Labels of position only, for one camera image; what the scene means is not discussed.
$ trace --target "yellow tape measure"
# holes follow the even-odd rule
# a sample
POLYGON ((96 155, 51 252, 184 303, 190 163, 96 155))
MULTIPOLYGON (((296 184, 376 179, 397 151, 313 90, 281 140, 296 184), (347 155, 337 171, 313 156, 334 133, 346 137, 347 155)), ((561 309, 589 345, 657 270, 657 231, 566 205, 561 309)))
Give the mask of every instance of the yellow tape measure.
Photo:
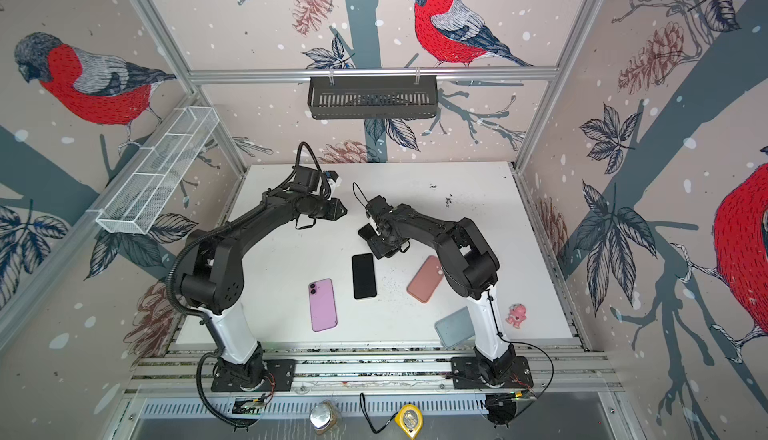
POLYGON ((416 438, 418 432, 424 425, 424 417, 417 406, 409 403, 400 408, 400 411, 395 417, 395 423, 400 426, 410 438, 416 438))

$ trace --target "pink toy figure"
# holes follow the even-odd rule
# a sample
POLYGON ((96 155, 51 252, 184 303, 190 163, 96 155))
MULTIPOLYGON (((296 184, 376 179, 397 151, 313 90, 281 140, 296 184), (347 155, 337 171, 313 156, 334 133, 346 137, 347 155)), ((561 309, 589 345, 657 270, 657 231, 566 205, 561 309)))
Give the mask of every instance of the pink toy figure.
POLYGON ((523 320, 525 320, 525 305, 522 303, 515 303, 512 307, 509 307, 507 323, 510 323, 514 328, 519 329, 523 320))

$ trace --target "pink phone case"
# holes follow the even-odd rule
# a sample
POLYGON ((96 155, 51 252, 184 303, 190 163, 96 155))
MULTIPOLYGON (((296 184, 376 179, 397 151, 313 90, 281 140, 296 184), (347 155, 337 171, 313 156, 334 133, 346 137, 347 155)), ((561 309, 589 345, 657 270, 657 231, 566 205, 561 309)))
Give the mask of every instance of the pink phone case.
POLYGON ((419 302, 427 303, 442 278, 443 272, 440 261, 434 255, 430 255, 408 284, 408 293, 419 302))
POLYGON ((336 319, 336 301, 333 299, 331 279, 312 282, 307 290, 310 292, 312 330, 320 332, 335 327, 339 321, 336 319))

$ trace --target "black smartphone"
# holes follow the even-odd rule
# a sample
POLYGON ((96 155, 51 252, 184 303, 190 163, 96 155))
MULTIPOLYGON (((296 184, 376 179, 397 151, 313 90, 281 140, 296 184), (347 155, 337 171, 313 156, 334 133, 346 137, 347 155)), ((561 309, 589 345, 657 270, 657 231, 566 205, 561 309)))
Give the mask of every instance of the black smartphone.
POLYGON ((372 253, 352 255, 352 287, 358 301, 376 296, 376 274, 373 271, 372 253))

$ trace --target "white mesh shelf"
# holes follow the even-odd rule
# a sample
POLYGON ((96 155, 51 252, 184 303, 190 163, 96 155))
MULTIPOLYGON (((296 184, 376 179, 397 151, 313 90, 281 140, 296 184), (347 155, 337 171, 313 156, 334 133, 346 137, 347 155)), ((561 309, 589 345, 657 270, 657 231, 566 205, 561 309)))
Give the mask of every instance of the white mesh shelf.
POLYGON ((112 197, 96 222, 108 232, 146 234, 219 123, 210 107, 187 107, 112 197))

